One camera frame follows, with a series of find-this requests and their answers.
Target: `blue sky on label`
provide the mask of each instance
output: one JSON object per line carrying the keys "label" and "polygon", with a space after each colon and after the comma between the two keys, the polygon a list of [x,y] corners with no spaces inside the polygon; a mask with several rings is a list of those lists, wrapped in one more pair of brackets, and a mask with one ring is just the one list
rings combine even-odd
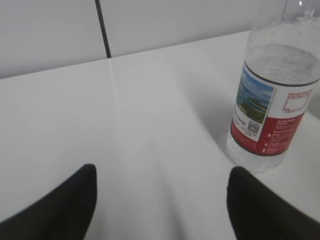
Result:
{"label": "blue sky on label", "polygon": [[264,85],[263,83],[256,81],[247,72],[245,72],[245,70],[242,72],[241,82],[243,83],[244,87],[247,88],[252,94],[256,95],[266,102],[270,101],[274,91],[273,87]]}

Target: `white panel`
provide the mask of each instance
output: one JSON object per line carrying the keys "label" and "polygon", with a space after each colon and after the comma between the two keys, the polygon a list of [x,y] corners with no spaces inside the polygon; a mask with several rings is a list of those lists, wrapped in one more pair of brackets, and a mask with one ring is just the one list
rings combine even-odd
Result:
{"label": "white panel", "polygon": [[103,59],[94,0],[1,0],[0,78]]}
{"label": "white panel", "polygon": [[113,57],[249,30],[262,0],[101,0]]}

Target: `water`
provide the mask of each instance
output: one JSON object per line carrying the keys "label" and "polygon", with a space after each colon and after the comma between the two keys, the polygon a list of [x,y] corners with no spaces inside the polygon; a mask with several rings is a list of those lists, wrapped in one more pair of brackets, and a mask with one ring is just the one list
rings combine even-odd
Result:
{"label": "water", "polygon": [[[307,51],[281,44],[265,44],[247,51],[249,68],[273,82],[300,85],[315,82],[320,77],[320,62]],[[277,156],[259,156],[239,146],[230,132],[227,150],[233,161],[254,173],[263,173],[278,166],[285,153]]]}

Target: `landscape photo on label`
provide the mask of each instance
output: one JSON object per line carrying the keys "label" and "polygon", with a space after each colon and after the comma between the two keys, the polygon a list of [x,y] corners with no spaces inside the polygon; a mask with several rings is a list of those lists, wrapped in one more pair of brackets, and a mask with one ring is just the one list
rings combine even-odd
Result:
{"label": "landscape photo on label", "polygon": [[248,118],[263,124],[274,88],[264,85],[243,70],[236,104]]}

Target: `barcode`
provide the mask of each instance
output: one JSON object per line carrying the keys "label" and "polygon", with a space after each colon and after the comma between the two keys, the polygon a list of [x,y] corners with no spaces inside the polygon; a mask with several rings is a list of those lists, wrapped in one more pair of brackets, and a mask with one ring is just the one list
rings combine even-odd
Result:
{"label": "barcode", "polygon": [[248,125],[248,130],[254,134],[258,134],[260,126],[255,122],[250,121]]}

